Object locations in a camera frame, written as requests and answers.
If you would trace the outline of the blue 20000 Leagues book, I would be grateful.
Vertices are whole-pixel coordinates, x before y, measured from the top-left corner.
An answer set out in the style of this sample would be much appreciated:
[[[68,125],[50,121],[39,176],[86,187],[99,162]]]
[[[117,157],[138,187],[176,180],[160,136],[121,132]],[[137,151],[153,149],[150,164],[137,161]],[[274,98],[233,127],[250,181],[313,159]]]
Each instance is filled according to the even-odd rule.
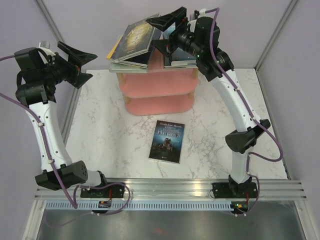
[[[168,57],[170,61],[190,61],[190,60],[196,60],[194,56],[191,54],[183,51],[181,48],[177,48],[171,56]]]

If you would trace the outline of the green gold fantasy book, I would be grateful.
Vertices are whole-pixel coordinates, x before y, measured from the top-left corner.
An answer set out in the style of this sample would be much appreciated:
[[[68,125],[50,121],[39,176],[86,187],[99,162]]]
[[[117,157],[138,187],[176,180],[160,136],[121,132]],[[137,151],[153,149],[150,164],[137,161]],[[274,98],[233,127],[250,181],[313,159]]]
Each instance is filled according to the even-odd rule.
[[[126,28],[111,56],[111,60],[120,62],[144,54],[149,50],[155,28],[146,20],[146,18],[142,19]]]

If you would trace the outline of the dark Moon and Sixpence book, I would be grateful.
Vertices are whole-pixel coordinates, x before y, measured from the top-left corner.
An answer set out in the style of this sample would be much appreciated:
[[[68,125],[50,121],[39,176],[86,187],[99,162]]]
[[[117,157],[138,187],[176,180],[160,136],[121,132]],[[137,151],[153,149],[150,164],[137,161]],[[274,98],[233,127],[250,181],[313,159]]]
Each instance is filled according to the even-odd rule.
[[[193,69],[197,68],[196,60],[170,61],[166,56],[163,57],[164,69]]]

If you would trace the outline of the yellow Little Prince book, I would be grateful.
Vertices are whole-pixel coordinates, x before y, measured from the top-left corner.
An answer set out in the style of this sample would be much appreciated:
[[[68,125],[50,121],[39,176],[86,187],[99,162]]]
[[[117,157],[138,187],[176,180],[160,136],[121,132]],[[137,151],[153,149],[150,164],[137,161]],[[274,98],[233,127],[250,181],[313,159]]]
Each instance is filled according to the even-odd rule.
[[[117,47],[118,47],[118,45],[119,45],[122,37],[123,37],[123,35],[119,35],[119,36],[118,36],[115,45],[113,46],[113,48],[111,49],[111,51],[110,51],[110,52],[108,53],[108,55],[106,56],[106,59],[107,59],[107,60],[110,60],[110,59],[113,58],[112,56],[113,56],[114,53],[116,52],[116,49],[117,49]]]

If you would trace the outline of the pale green Great Gatsby book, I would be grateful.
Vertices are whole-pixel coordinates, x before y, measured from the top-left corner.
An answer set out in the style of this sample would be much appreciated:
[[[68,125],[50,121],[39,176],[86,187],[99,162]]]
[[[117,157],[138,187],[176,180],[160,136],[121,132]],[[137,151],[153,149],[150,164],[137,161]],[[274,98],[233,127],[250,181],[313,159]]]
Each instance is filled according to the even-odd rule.
[[[109,67],[110,73],[123,73],[123,74],[144,74],[148,72],[147,68],[125,65],[120,63],[111,63]]]

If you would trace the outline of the purple Robinson Crusoe book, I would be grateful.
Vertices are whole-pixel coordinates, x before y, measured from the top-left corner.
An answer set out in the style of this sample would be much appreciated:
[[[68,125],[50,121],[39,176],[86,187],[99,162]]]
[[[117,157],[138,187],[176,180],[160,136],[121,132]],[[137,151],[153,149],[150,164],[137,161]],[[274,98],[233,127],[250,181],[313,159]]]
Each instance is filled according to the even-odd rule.
[[[140,67],[140,68],[148,68],[148,64],[149,61],[151,60],[153,53],[155,51],[155,48],[153,46],[151,46],[148,50],[148,52],[143,53],[141,55],[137,55],[125,60],[121,60],[119,62],[117,62],[117,64],[123,64],[123,65],[129,65],[129,66],[135,66],[135,67]],[[112,63],[116,63],[115,60],[113,59],[113,57],[115,56],[115,53],[112,56],[112,59],[108,59],[110,60]]]

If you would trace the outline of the dark Emily Bronte book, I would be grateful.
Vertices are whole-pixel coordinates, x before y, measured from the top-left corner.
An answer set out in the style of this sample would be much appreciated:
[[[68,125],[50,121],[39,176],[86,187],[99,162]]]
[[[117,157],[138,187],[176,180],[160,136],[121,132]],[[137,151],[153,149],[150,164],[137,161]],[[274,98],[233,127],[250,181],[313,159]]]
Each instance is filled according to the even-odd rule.
[[[149,158],[179,164],[185,124],[158,120],[155,125]]]

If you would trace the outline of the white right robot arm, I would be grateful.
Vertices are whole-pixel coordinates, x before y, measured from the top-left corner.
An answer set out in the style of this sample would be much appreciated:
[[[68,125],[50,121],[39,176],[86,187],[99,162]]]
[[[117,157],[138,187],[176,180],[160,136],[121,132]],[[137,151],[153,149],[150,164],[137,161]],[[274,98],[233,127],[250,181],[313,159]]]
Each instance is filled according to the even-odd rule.
[[[235,130],[225,136],[226,144],[232,151],[228,191],[232,196],[240,197],[252,182],[247,160],[249,151],[271,124],[268,119],[261,119],[253,112],[242,93],[230,57],[219,48],[217,18],[208,16],[208,11],[204,10],[195,11],[194,19],[189,21],[187,9],[180,7],[166,15],[150,17],[146,22],[161,32],[175,26],[167,39],[155,40],[153,46],[165,57],[170,57],[177,49],[194,56],[198,70],[218,91],[227,106],[235,125]]]

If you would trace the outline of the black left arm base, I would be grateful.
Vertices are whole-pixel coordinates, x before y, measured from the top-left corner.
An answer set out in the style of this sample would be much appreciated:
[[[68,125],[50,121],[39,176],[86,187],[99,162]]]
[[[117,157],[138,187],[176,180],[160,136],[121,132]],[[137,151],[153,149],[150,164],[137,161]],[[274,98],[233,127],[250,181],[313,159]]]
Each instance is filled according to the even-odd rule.
[[[95,214],[97,216],[110,216],[110,215],[115,215],[117,213],[120,213],[122,210],[124,210],[129,202],[130,202],[130,198],[131,198],[131,192],[130,192],[130,189],[128,188],[128,186],[122,182],[112,182],[112,183],[109,183],[107,185],[99,185],[99,186],[84,186],[84,185],[81,185],[81,193],[80,193],[80,197],[81,198],[107,198],[109,197],[109,200],[107,202],[111,202],[112,201],[112,189],[114,188],[113,186],[119,186],[119,187],[116,187],[116,191],[115,191],[115,194],[118,195],[117,191],[120,191],[120,190],[124,190],[126,189],[127,192],[128,192],[128,199],[127,201],[125,202],[125,204],[115,210],[115,211],[103,211],[103,210],[98,210],[98,211],[92,211],[92,214]]]

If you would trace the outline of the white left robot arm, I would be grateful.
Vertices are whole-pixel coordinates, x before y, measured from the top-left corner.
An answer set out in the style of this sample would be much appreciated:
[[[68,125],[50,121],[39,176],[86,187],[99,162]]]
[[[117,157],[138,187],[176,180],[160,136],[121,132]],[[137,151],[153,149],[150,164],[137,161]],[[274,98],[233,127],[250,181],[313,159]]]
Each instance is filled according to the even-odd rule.
[[[16,77],[15,96],[25,108],[36,135],[41,154],[42,173],[35,176],[38,186],[60,190],[73,185],[92,186],[92,192],[103,198],[110,190],[100,171],[88,170],[80,160],[73,162],[60,131],[55,98],[56,86],[63,81],[81,88],[92,74],[82,73],[82,66],[97,55],[75,49],[61,41],[59,49],[67,54],[64,59],[46,47],[29,47],[14,53],[20,67]]]

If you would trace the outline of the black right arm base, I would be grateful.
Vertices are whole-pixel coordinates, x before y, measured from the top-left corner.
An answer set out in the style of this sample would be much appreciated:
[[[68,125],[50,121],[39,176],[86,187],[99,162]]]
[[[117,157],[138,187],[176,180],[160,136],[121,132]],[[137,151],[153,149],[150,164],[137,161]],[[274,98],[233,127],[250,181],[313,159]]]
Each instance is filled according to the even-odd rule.
[[[231,213],[246,217],[260,197],[260,186],[249,180],[246,183],[214,182],[210,193],[214,199],[231,199]]]

